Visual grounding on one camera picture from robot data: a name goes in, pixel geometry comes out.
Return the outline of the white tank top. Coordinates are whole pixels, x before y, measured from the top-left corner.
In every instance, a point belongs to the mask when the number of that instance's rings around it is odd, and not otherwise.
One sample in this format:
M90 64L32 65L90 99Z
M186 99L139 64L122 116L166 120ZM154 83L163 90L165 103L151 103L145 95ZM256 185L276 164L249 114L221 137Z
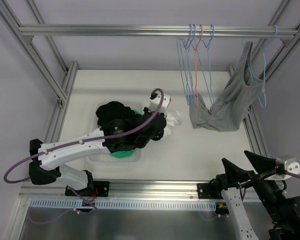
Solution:
M173 133L175 127L180 126L183 122L181 114L177 110L168 110L165 116L166 126L163 132L159 134L157 140L164 139Z

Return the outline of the green tank top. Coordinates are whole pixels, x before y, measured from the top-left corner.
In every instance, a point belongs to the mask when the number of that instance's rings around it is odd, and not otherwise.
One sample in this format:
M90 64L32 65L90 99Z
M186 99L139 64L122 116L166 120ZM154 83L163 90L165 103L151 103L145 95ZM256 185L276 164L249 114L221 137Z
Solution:
M139 115L140 112L137 111L136 109L130 108L129 106L125 106L123 108L123 111L121 112L117 112L116 115L114 116L114 119L126 119L126 118L131 118L134 115ZM131 150L126 150L126 151L117 151L117 152L113 152L111 153L111 155L115 158L118 159L123 159L123 158L128 158L130 156L133 155L133 153L135 152L134 149Z

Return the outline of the black tank top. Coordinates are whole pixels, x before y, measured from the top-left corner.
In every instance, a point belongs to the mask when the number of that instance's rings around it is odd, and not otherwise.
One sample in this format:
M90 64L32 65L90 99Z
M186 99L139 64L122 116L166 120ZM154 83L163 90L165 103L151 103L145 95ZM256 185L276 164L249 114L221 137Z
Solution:
M111 101L99 106L95 112L97 125L101 130L124 130L125 132L133 129L132 122L142 115L129 106L125 106L119 101Z

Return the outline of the blue wire hanger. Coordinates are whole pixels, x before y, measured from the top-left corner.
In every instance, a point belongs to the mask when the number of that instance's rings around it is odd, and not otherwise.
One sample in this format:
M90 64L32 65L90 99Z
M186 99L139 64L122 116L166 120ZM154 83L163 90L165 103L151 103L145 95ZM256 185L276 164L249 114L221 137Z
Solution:
M184 76L186 78L187 97L189 104L195 103L197 100L196 87L194 85L192 66L191 66L191 48L193 47L193 41L195 40L197 28L195 24L189 25L189 35L186 40L183 41L184 55L185 55L185 67Z
M181 76L181 81L182 81L182 86L183 86L183 91L184 91L184 96L186 100L186 104L189 106L189 99L187 96L187 88L186 88L186 78L185 78L185 63L186 63L186 58L184 54L184 40L187 38L182 38L182 37L177 37L176 38L176 46L177 46L177 56L178 56L178 64L179 64L179 71L180 71L180 76Z

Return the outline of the pink wire hanger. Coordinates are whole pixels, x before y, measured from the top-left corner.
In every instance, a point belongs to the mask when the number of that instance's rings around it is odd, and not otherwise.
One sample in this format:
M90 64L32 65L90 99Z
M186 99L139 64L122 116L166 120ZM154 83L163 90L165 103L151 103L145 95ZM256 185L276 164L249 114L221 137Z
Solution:
M194 76L195 76L195 86L194 86L194 90L195 90L195 105L197 106L199 103L199 93L198 93L198 62L199 62L199 55L198 55L198 48L200 45L200 42L202 40L203 37L203 26L201 24L199 24L199 39L198 39L198 43L195 42L196 39L196 33L194 33L193 36L193 41L191 43L192 49L194 51Z

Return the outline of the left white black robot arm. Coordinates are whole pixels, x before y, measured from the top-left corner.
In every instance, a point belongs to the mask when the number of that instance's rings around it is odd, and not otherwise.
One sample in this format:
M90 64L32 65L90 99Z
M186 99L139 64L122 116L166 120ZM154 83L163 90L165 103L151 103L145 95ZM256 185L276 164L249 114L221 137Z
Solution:
M94 131L71 140L39 144L38 155L29 163L31 183L42 186L63 184L83 196L94 190L93 176L88 170L77 170L68 162L97 154L129 152L144 148L149 141L159 141L167 126L166 110L134 114L114 119Z

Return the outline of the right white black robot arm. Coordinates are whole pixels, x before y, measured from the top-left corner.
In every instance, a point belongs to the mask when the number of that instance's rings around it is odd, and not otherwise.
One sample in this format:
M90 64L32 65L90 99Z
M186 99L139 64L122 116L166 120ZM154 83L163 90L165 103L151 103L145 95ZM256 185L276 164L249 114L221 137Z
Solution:
M271 240L300 240L300 195L285 197L286 185L278 181L300 179L300 164L294 157L268 158L248 150L245 156L252 170L244 170L223 158L224 173L216 175L210 190L224 200L238 240L257 240L245 203L258 203L271 219Z

